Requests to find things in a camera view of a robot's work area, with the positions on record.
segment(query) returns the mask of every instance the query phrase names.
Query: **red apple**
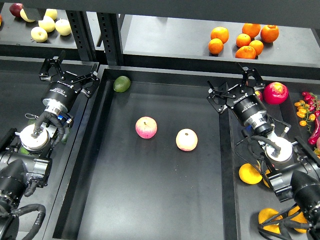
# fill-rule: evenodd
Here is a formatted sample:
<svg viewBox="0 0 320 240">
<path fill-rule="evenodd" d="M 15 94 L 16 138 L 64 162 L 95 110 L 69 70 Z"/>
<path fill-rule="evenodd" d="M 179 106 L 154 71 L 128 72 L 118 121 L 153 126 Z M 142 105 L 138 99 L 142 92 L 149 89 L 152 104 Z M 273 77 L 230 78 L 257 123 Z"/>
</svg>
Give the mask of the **red apple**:
<svg viewBox="0 0 320 240">
<path fill-rule="evenodd" d="M 143 139 L 152 138 L 156 134 L 157 129 L 156 121 L 149 116 L 143 116 L 135 123 L 136 133 Z"/>
<path fill-rule="evenodd" d="M 257 95 L 257 97 L 260 99 L 260 101 L 262 102 L 262 100 L 264 99 L 263 97 L 262 97 L 262 93 L 260 92 L 260 91 L 255 91 L 254 92 L 255 93 L 255 95 Z"/>
<path fill-rule="evenodd" d="M 13 16 L 15 16 L 17 18 L 21 18 L 20 11 L 22 8 L 23 8 L 22 3 L 14 3 L 10 6 L 9 10 Z"/>
<path fill-rule="evenodd" d="M 179 149 L 188 152 L 196 148 L 198 137 L 193 130 L 185 128 L 178 132 L 175 138 L 175 142 Z"/>
<path fill-rule="evenodd" d="M 266 86 L 263 91 L 263 98 L 267 104 L 282 104 L 288 96 L 288 88 L 276 81 Z"/>
</svg>

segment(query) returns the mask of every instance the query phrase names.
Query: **apple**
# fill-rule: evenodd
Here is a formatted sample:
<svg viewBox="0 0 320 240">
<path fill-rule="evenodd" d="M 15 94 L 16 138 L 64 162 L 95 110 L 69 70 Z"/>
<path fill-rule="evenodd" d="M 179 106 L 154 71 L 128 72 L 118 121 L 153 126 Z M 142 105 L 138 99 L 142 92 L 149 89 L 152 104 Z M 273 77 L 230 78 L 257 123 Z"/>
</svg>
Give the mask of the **apple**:
<svg viewBox="0 0 320 240">
<path fill-rule="evenodd" d="M 143 139 L 152 138 L 157 132 L 156 121 L 149 116 L 143 116 L 135 123 L 136 133 Z"/>
<path fill-rule="evenodd" d="M 22 8 L 23 8 L 22 3 L 14 3 L 10 6 L 9 11 L 13 16 L 17 18 L 21 18 L 20 11 Z"/>
<path fill-rule="evenodd" d="M 20 16 L 22 17 L 23 20 L 25 20 L 25 21 L 28 22 L 28 23 L 32 23 L 32 22 L 35 21 L 35 20 L 31 20 L 31 19 L 29 19 L 29 18 L 27 17 L 26 12 L 25 12 L 25 10 L 24 10 L 23 8 L 22 8 L 21 11 L 20 11 Z"/>
<path fill-rule="evenodd" d="M 52 18 L 52 20 L 56 20 L 56 19 L 57 19 L 57 16 L 58 16 L 58 11 L 57 11 L 57 9 L 48 8 L 48 9 L 45 11 L 45 14 L 44 14 L 44 15 Z"/>
<path fill-rule="evenodd" d="M 179 149 L 188 152 L 196 148 L 198 137 L 193 130 L 185 128 L 178 132 L 175 138 L 175 142 Z"/>
<path fill-rule="evenodd" d="M 43 28 L 47 33 L 51 33 L 56 28 L 55 21 L 49 16 L 44 16 L 43 20 L 38 21 L 38 23 L 39 27 Z"/>
<path fill-rule="evenodd" d="M 48 34 L 46 30 L 44 30 L 42 27 L 36 26 L 32 28 L 31 30 L 31 37 L 37 42 L 37 43 L 43 43 L 48 39 Z"/>
<path fill-rule="evenodd" d="M 260 91 L 255 91 L 254 92 L 255 93 L 255 95 L 260 99 L 260 101 L 262 102 L 262 100 L 264 99 L 263 97 L 262 97 L 262 93 L 260 92 Z"/>
<path fill-rule="evenodd" d="M 276 81 L 266 86 L 263 91 L 263 99 L 267 104 L 282 104 L 288 96 L 288 88 Z"/>
<path fill-rule="evenodd" d="M 71 26 L 68 20 L 60 19 L 55 22 L 55 29 L 62 36 L 67 36 L 71 33 Z"/>
</svg>

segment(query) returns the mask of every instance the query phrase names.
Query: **red fruit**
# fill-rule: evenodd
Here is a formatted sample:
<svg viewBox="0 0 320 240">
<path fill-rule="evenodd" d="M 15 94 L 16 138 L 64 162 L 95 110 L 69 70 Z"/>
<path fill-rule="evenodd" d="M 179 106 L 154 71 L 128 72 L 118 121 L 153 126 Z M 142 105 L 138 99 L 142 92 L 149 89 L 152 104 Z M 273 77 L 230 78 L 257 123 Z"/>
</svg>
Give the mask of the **red fruit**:
<svg viewBox="0 0 320 240">
<path fill-rule="evenodd" d="M 263 98 L 267 104 L 282 104 L 288 96 L 288 88 L 276 81 L 266 86 L 263 91 Z"/>
<path fill-rule="evenodd" d="M 21 18 L 20 11 L 22 8 L 23 8 L 22 3 L 14 3 L 10 6 L 9 10 L 13 16 L 15 16 L 17 18 Z"/>
</svg>

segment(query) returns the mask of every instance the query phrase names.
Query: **small orange fruit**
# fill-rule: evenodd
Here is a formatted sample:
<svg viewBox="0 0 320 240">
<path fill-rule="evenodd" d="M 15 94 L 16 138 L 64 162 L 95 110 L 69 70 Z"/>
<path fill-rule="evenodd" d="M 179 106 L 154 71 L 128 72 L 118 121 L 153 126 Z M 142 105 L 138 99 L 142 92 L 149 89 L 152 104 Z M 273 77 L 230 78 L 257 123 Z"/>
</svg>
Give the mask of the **small orange fruit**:
<svg viewBox="0 0 320 240">
<path fill-rule="evenodd" d="M 252 46 L 242 46 L 236 51 L 235 57 L 238 59 L 255 59 L 256 50 Z"/>
<path fill-rule="evenodd" d="M 240 167 L 239 177 L 246 184 L 257 184 L 262 180 L 260 173 L 250 163 L 245 163 Z"/>
<path fill-rule="evenodd" d="M 208 44 L 208 49 L 212 54 L 218 54 L 224 49 L 224 44 L 219 38 L 212 39 Z"/>
<path fill-rule="evenodd" d="M 265 25 L 260 36 L 264 42 L 273 43 L 279 37 L 279 28 L 276 25 Z"/>
<path fill-rule="evenodd" d="M 236 37 L 235 44 L 241 48 L 243 46 L 249 46 L 251 37 L 248 34 L 241 33 Z"/>
<path fill-rule="evenodd" d="M 253 40 L 252 42 L 250 42 L 249 46 L 254 48 L 255 54 L 257 56 L 260 55 L 262 53 L 262 50 L 264 49 L 264 44 L 259 40 Z"/>
<path fill-rule="evenodd" d="M 262 224 L 265 220 L 273 217 L 276 214 L 278 214 L 278 211 L 276 211 L 276 210 L 274 210 L 272 208 L 264 208 L 264 209 L 262 209 L 259 212 L 259 215 L 258 215 L 259 224 Z M 272 221 L 280 220 L 282 218 L 283 218 L 282 216 L 278 216 Z M 273 232 L 273 233 L 276 233 L 276 234 L 280 233 L 279 225 L 276 225 L 276 224 L 265 226 L 265 227 L 263 227 L 263 229 L 267 230 L 267 231 L 270 231 L 270 232 Z"/>
<path fill-rule="evenodd" d="M 299 206 L 296 206 L 294 209 L 291 209 L 291 210 L 288 212 L 288 216 L 291 216 L 291 215 L 295 214 L 296 212 L 298 212 L 299 209 L 300 209 Z M 292 221 L 296 221 L 296 222 L 301 223 L 301 224 L 307 224 L 307 223 L 308 223 L 308 221 L 307 221 L 307 219 L 305 218 L 303 212 L 300 212 L 297 216 L 291 218 L 291 220 L 292 220 Z M 295 228 L 294 230 L 296 230 L 297 232 L 302 233 L 302 234 L 305 234 L 305 233 L 307 232 L 306 229 Z"/>
<path fill-rule="evenodd" d="M 211 39 L 220 39 L 225 44 L 229 39 L 229 31 L 223 26 L 217 26 L 211 31 Z"/>
<path fill-rule="evenodd" d="M 242 27 L 242 33 L 247 34 L 250 38 L 254 39 L 260 33 L 260 24 L 245 23 Z"/>
</svg>

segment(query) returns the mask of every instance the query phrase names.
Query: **yellow apple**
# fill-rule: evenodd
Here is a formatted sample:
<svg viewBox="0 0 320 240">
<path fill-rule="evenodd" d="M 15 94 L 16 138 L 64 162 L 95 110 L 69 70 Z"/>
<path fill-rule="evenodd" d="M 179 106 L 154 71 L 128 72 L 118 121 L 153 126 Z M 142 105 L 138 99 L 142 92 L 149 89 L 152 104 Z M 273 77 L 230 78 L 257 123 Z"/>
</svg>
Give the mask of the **yellow apple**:
<svg viewBox="0 0 320 240">
<path fill-rule="evenodd" d="M 32 28 L 31 30 L 31 37 L 37 42 L 37 43 L 43 43 L 48 39 L 48 34 L 46 30 L 43 28 L 36 26 Z"/>
<path fill-rule="evenodd" d="M 44 16 L 43 20 L 38 21 L 38 23 L 39 27 L 43 28 L 47 33 L 51 33 L 56 28 L 55 21 L 49 16 Z"/>
<path fill-rule="evenodd" d="M 196 148 L 198 137 L 193 130 L 185 128 L 178 132 L 175 138 L 175 142 L 179 149 L 188 152 Z"/>
<path fill-rule="evenodd" d="M 60 19 L 55 22 L 55 29 L 62 36 L 67 36 L 71 33 L 71 26 L 68 20 Z"/>
<path fill-rule="evenodd" d="M 23 20 L 25 20 L 25 21 L 28 22 L 28 23 L 32 23 L 32 22 L 35 21 L 35 20 L 31 20 L 31 19 L 29 19 L 29 18 L 27 17 L 26 12 L 25 12 L 25 10 L 24 10 L 23 8 L 22 8 L 21 11 L 20 11 L 20 16 L 22 17 Z"/>
<path fill-rule="evenodd" d="M 135 131 L 143 139 L 152 138 L 156 134 L 157 129 L 157 122 L 149 116 L 143 116 L 135 123 Z"/>
<path fill-rule="evenodd" d="M 52 18 L 53 20 L 56 20 L 56 19 L 57 19 L 57 16 L 58 16 L 58 11 L 57 11 L 57 9 L 48 8 L 48 9 L 45 11 L 45 14 L 44 14 L 44 15 Z"/>
</svg>

